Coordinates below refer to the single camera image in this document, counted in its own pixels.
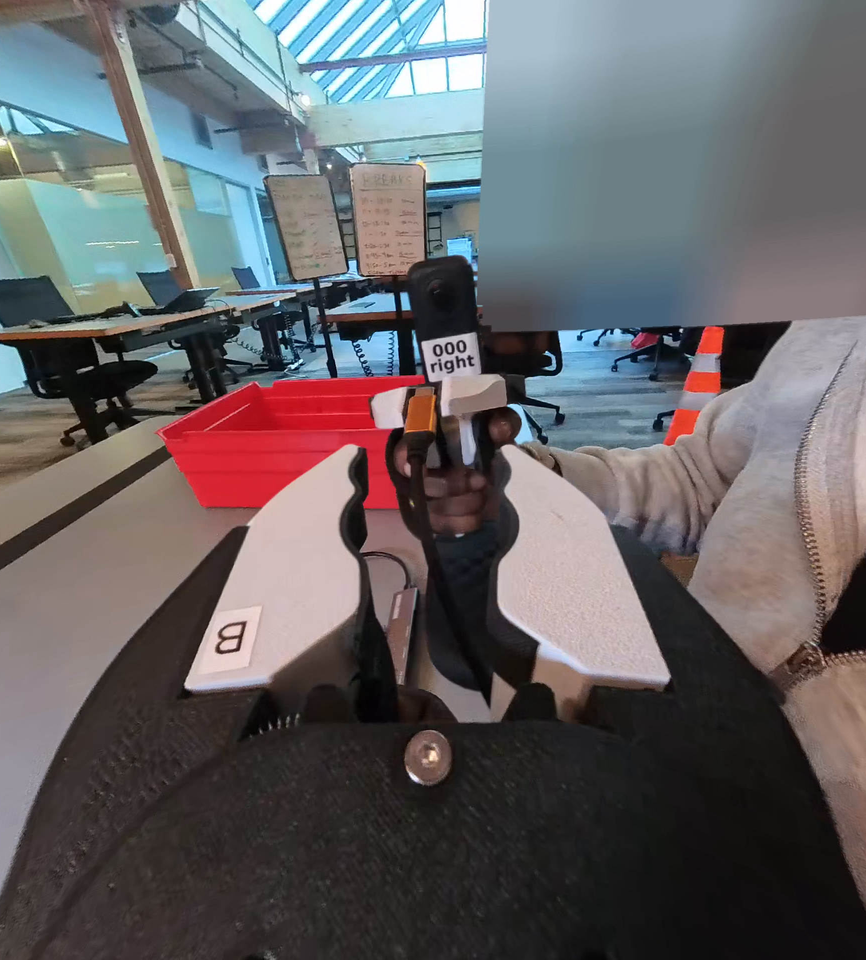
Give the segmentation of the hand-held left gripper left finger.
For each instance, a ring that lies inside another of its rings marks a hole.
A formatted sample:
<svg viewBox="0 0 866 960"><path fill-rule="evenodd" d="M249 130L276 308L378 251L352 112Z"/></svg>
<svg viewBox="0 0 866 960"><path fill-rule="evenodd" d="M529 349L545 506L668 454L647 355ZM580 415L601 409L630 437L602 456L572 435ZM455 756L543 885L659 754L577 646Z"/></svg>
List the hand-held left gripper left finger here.
<svg viewBox="0 0 866 960"><path fill-rule="evenodd" d="M300 722L310 694L330 688L361 722L397 719L391 652L362 554L367 493L367 450L348 444L254 515L185 693L264 693L273 722Z"/></svg>

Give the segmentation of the orange traffic cone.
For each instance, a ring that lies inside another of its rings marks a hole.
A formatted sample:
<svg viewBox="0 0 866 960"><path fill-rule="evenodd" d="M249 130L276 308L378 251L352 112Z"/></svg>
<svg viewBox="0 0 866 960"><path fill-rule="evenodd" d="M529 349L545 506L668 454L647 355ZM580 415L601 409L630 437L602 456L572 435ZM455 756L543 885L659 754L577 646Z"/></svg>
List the orange traffic cone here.
<svg viewBox="0 0 866 960"><path fill-rule="evenodd" d="M680 437L691 434L701 412L722 389L720 362L725 329L708 326L692 360L677 408L671 418L664 444L672 446Z"/></svg>

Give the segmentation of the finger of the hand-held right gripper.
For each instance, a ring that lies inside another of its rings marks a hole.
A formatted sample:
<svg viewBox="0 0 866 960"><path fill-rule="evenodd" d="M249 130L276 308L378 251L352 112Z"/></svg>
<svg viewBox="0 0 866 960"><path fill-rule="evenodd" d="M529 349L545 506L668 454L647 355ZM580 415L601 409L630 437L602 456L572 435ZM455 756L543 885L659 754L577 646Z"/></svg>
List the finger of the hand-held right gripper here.
<svg viewBox="0 0 866 960"><path fill-rule="evenodd" d="M499 374L450 375L441 381L439 445L446 465L489 465L494 450L490 423L507 400L507 383Z"/></svg>
<svg viewBox="0 0 866 960"><path fill-rule="evenodd" d="M369 399L369 411L376 429L402 430L405 427L414 386L398 387L376 393Z"/></svg>

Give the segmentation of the black office chair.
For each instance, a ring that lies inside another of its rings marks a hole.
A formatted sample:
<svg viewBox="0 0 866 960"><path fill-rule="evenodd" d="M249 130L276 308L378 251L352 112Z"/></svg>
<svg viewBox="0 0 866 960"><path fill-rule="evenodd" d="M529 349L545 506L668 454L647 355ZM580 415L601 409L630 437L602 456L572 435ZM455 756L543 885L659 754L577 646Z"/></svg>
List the black office chair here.
<svg viewBox="0 0 866 960"><path fill-rule="evenodd" d="M217 288L183 289L179 286L172 272L167 270L138 271L136 276L152 301L152 306L137 307L140 316L181 313L206 306ZM210 334L214 353L222 367L223 379L230 384L239 383L239 376L232 367L241 367L245 374L252 374L256 367L252 362L230 359L227 355L226 344L238 335L240 327L229 318L217 318L220 324L219 332Z"/></svg>
<svg viewBox="0 0 866 960"><path fill-rule="evenodd" d="M75 314L48 276L0 279L3 329L57 319L72 321ZM135 425L128 393L158 374L155 364L125 359L122 354L103 364L91 338L13 345L32 394L43 401L67 400L77 414L78 421L60 437L60 443L68 448L82 450L86 444L105 440L108 426L123 430Z"/></svg>

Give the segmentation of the wooden top desk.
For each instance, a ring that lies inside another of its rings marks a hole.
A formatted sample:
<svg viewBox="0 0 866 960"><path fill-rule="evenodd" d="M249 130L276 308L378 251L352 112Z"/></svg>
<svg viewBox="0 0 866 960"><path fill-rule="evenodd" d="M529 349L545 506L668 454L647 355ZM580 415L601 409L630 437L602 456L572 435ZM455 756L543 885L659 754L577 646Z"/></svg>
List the wooden top desk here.
<svg viewBox="0 0 866 960"><path fill-rule="evenodd" d="M245 325L251 315L269 312L276 305L308 293L311 286L268 291L234 291L193 311L171 314L81 318L62 322L36 321L0 329L0 345L19 346L51 340L87 339L110 354L126 354L159 343L177 342L187 354L188 366L205 404L226 394L209 336L226 322Z"/></svg>

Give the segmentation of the person's right hand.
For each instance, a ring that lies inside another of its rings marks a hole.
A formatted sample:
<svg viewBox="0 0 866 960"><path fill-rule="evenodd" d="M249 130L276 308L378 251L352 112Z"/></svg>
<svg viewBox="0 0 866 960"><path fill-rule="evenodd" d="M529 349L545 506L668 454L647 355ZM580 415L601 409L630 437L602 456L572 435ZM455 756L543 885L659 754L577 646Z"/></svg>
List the person's right hand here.
<svg viewBox="0 0 866 960"><path fill-rule="evenodd" d="M512 445L521 428L521 418L511 407L490 412L488 433L495 447ZM411 492L411 466L407 441L397 439L392 449L395 471L404 478L407 503ZM472 466L424 467L423 486L431 528L437 535L460 537L479 530L485 520L495 516L495 496L491 469Z"/></svg>

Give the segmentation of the red plastic bin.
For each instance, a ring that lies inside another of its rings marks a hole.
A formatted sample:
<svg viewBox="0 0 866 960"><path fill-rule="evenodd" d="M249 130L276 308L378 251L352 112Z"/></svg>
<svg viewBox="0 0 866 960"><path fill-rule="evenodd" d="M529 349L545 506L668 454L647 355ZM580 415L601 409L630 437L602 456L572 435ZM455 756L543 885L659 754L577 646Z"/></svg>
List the red plastic bin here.
<svg viewBox="0 0 866 960"><path fill-rule="evenodd" d="M220 396L157 430L199 504L261 508L341 447L367 450L369 510L393 510L386 467L390 431L371 399L423 383L420 375L278 380Z"/></svg>

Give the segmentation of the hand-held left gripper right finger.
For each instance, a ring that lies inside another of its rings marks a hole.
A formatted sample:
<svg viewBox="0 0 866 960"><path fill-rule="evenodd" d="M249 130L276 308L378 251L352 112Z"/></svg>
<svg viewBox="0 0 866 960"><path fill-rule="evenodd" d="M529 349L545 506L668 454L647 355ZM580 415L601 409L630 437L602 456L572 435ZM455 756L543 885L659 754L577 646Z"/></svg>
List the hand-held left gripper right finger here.
<svg viewBox="0 0 866 960"><path fill-rule="evenodd" d="M508 445L496 451L497 552L487 598L490 719L529 684L577 722L592 690L666 690L670 670L600 509Z"/></svg>

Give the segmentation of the black mesh pad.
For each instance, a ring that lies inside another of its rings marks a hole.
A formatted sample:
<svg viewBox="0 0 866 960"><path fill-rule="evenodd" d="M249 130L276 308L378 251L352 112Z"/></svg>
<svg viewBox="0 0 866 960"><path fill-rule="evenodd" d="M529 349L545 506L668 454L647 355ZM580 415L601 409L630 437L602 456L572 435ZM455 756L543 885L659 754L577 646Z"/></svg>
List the black mesh pad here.
<svg viewBox="0 0 866 960"><path fill-rule="evenodd" d="M427 587L425 630L433 666L451 683L491 695L493 669L489 662L487 602L489 580L498 551L496 520L486 520L475 532L460 536L436 534L434 546L463 630L469 640L463 651L442 606L438 586Z"/></svg>

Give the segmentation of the handwritten whiteboard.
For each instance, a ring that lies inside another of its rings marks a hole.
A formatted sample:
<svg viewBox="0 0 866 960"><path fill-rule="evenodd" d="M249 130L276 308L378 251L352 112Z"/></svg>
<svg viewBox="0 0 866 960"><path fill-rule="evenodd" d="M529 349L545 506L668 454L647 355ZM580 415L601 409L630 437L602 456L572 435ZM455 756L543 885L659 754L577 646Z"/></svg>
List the handwritten whiteboard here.
<svg viewBox="0 0 866 960"><path fill-rule="evenodd" d="M427 257L425 168L361 162L350 168L349 177L360 275L406 276Z"/></svg>
<svg viewBox="0 0 866 960"><path fill-rule="evenodd" d="M347 273L349 264L331 185L322 174L269 174L263 179L291 281Z"/></svg>

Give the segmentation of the person's right forearm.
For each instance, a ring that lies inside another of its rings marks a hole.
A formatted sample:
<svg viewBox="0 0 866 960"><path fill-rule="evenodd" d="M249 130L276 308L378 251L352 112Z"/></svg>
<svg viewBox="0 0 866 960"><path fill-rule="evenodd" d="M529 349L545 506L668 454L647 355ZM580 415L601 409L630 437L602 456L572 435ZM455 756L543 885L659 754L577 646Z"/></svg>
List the person's right forearm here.
<svg viewBox="0 0 866 960"><path fill-rule="evenodd" d="M521 449L650 546L688 555L738 541L770 559L800 556L794 462L811 398L801 381L759 376L710 402L672 445Z"/></svg>

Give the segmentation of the grey usb hub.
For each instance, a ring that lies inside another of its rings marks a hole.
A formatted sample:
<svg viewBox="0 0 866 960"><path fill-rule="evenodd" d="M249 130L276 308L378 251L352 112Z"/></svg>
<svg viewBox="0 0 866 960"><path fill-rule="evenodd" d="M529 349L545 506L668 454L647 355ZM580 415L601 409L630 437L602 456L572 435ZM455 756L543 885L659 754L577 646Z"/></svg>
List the grey usb hub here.
<svg viewBox="0 0 866 960"><path fill-rule="evenodd" d="M405 687L413 654L419 589L403 558L382 550L368 550L363 556L368 564L381 565L380 576L373 584L374 597L389 601L385 633L396 682Z"/></svg>

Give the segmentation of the brown office chair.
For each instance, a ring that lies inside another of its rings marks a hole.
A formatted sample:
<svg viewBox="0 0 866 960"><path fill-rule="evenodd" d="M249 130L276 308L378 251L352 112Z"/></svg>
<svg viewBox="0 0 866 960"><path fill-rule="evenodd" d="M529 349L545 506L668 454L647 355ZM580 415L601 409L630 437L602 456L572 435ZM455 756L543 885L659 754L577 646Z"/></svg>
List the brown office chair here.
<svg viewBox="0 0 866 960"><path fill-rule="evenodd" d="M488 421L488 434L496 447L517 443L522 418L512 409L513 405L553 410L555 426L565 422L566 416L558 405L531 398L526 390L529 378L551 378L561 373L563 361L557 331L497 332L484 325L480 329L480 344L485 372L500 375L506 384L508 404L492 411Z"/></svg>

